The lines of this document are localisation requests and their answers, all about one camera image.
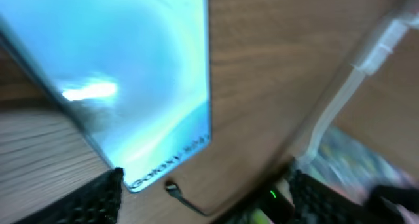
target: green led indicator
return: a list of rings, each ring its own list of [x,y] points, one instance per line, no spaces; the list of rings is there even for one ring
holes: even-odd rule
[[[270,191],[270,193],[274,196],[274,198],[276,198],[276,195],[275,195],[274,191]]]

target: wooden surface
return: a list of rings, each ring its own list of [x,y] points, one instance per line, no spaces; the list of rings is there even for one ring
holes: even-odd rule
[[[335,124],[419,178],[419,32],[410,31],[366,79]]]
[[[203,208],[239,198],[315,106],[345,57],[395,0],[210,0],[213,141],[170,173]],[[0,222],[54,202],[107,167],[69,119],[2,55]],[[164,179],[124,190],[120,223],[208,223]]]

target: smartphone image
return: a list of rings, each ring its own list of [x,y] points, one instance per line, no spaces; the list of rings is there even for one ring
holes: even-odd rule
[[[209,144],[207,0],[0,0],[0,33],[129,191]]]

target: green light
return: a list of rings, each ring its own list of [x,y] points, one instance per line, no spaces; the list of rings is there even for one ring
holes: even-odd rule
[[[274,198],[276,198],[276,195],[275,195],[274,191],[270,191],[270,193],[274,196]]]

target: wooden table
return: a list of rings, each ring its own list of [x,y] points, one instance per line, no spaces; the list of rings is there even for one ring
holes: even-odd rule
[[[281,162],[284,142],[395,1],[209,0],[213,141],[169,174],[184,195],[216,207]],[[18,66],[0,58],[0,222],[10,223],[108,168]],[[213,219],[169,197],[163,182],[135,195],[124,190],[120,223]]]

